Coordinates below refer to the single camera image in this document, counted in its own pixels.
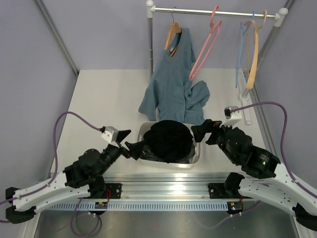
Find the black t shirt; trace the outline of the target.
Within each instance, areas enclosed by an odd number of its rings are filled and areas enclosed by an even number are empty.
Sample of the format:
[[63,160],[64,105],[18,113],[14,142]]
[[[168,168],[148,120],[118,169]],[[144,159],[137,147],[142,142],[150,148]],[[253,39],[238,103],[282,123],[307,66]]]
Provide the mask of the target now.
[[181,159],[192,149],[193,136],[190,129],[177,121],[162,120],[144,134],[145,146],[163,159]]

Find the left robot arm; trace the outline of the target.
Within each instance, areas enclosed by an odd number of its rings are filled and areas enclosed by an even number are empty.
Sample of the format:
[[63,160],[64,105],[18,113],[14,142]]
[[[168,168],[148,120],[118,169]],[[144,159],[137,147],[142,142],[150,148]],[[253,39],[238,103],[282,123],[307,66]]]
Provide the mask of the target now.
[[97,199],[104,196],[107,190],[104,173],[111,165],[120,156],[138,160],[141,155],[144,141],[121,144],[130,132],[106,127],[102,138],[108,145],[102,152],[88,149],[62,172],[43,182],[28,188],[6,189],[5,198],[11,205],[5,210],[5,221],[24,223],[56,204],[77,198]]

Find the pink plastic hanger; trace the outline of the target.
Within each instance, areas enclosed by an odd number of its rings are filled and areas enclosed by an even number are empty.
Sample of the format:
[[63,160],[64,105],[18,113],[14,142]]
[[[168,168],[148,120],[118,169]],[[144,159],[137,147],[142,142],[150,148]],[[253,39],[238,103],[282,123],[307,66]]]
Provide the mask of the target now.
[[215,13],[219,10],[219,6],[216,5],[212,11],[211,19],[210,19],[210,32],[205,40],[205,43],[192,67],[192,70],[189,74],[189,80],[192,81],[201,68],[204,66],[209,54],[211,53],[215,42],[218,38],[219,32],[221,30],[222,20],[215,23]]

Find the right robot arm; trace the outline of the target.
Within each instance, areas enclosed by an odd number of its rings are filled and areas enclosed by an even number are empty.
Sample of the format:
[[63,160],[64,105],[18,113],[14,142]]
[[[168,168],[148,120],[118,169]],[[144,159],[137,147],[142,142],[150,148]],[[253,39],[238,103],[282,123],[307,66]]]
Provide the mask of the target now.
[[269,151],[252,144],[252,138],[237,127],[206,120],[191,127],[196,142],[209,133],[207,145],[217,145],[230,162],[247,176],[231,172],[224,184],[230,197],[238,194],[275,206],[296,218],[302,226],[316,231],[317,199],[313,188],[297,184],[284,163]]

